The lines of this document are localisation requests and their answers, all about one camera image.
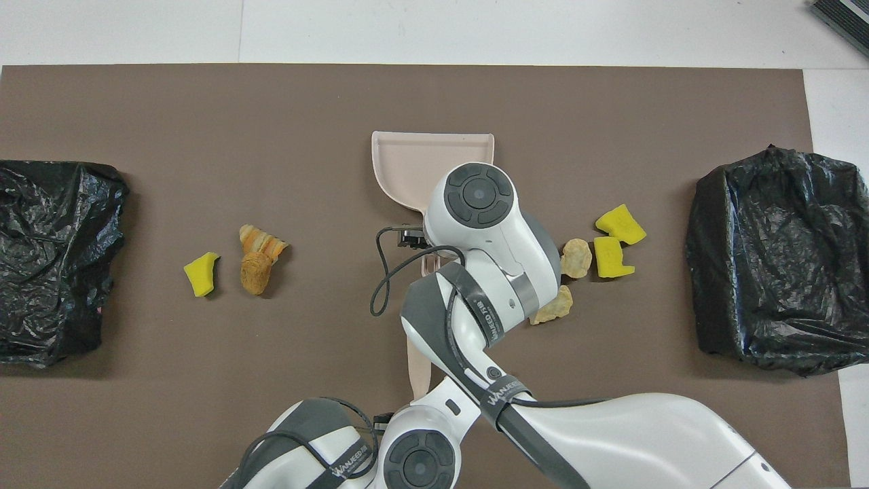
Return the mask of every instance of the dustpan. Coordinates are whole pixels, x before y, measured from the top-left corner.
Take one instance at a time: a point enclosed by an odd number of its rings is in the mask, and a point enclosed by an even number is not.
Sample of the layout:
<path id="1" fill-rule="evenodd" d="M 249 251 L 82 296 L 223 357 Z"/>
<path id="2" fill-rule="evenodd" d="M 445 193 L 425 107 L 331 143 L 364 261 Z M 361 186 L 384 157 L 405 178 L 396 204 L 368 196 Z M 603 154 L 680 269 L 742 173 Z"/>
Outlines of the dustpan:
<path id="1" fill-rule="evenodd" d="M 494 136 L 491 134 L 434 134 L 422 132 L 374 131 L 371 161 L 377 184 L 395 202 L 425 213 L 432 191 L 450 170 L 475 161 L 494 164 Z M 422 275 L 440 266 L 423 261 Z M 431 363 L 408 339 L 408 376 L 414 399 L 426 395 L 431 382 Z"/>

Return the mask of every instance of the brown mat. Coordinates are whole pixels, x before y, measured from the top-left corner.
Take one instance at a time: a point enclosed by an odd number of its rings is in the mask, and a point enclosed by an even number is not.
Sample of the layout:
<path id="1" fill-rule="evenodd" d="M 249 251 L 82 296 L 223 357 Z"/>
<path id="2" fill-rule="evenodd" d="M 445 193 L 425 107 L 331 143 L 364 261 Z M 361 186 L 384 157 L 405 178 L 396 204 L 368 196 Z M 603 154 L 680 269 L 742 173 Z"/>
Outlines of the brown mat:
<path id="1" fill-rule="evenodd" d="M 538 399 L 683 394 L 792 485 L 847 485 L 836 375 L 698 351 L 682 253 L 698 178 L 770 143 L 812 149 L 799 71 L 224 64 L 3 68 L 0 157 L 111 164 L 133 195 L 103 346 L 0 368 L 0 486 L 216 487 L 300 399 L 409 401 L 397 315 L 416 269 L 384 317 L 368 298 L 375 232 L 417 215 L 378 188 L 374 130 L 492 132 L 556 244 L 622 203 L 645 226 L 635 275 L 571 283 L 568 317 L 491 351 Z M 238 282 L 247 222 L 293 246 L 261 298 Z M 217 288 L 194 298 L 182 266 L 206 251 Z M 553 486 L 483 421 L 462 449 L 460 487 Z"/>

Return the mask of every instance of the croissant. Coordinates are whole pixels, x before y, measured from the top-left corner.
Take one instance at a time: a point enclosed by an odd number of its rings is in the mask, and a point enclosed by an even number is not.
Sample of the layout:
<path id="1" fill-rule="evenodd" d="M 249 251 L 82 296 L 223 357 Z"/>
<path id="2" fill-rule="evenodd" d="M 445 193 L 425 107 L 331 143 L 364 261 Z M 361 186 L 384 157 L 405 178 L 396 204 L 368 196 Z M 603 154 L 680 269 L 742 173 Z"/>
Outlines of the croissant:
<path id="1" fill-rule="evenodd" d="M 278 255 L 289 245 L 251 224 L 242 226 L 238 230 L 238 237 L 242 241 L 244 252 L 242 286 L 244 290 L 258 296 L 269 284 L 271 268 Z"/>

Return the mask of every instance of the food scrap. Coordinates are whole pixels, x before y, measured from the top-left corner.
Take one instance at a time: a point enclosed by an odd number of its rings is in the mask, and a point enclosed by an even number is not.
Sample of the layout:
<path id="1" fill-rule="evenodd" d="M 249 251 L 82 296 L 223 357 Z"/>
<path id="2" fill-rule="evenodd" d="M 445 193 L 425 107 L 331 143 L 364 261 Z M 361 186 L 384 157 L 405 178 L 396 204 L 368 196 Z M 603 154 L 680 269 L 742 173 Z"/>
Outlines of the food scrap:
<path id="1" fill-rule="evenodd" d="M 278 238 L 245 224 L 238 231 L 242 241 L 242 286 L 244 290 L 258 296 L 266 289 L 272 265 L 277 261 L 287 243 Z"/>
<path id="2" fill-rule="evenodd" d="M 570 294 L 570 289 L 566 285 L 558 288 L 558 295 L 547 305 L 544 305 L 531 318 L 532 325 L 545 323 L 556 318 L 563 318 L 570 312 L 570 307 L 574 305 L 574 297 Z"/>
<path id="3" fill-rule="evenodd" d="M 570 278 L 583 278 L 592 265 L 592 251 L 585 239 L 567 241 L 561 255 L 561 273 Z"/>

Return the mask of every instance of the fried food piece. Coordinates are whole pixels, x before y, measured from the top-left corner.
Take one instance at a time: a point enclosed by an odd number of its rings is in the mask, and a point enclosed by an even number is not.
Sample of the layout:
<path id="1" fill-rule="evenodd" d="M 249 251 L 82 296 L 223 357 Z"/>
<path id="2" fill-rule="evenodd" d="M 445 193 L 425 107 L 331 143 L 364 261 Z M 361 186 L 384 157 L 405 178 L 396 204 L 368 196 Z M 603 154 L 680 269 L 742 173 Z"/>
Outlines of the fried food piece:
<path id="1" fill-rule="evenodd" d="M 269 284 L 272 261 L 265 253 L 253 251 L 242 258 L 242 286 L 255 296 L 262 294 Z"/>
<path id="2" fill-rule="evenodd" d="M 564 318 L 570 312 L 570 306 L 574 305 L 574 297 L 566 285 L 558 288 L 558 295 L 547 305 L 544 305 L 531 318 L 532 325 L 538 325 L 551 321 L 555 318 Z"/>
<path id="3" fill-rule="evenodd" d="M 585 239 L 567 241 L 561 255 L 561 273 L 570 278 L 583 278 L 592 265 L 592 251 Z"/>

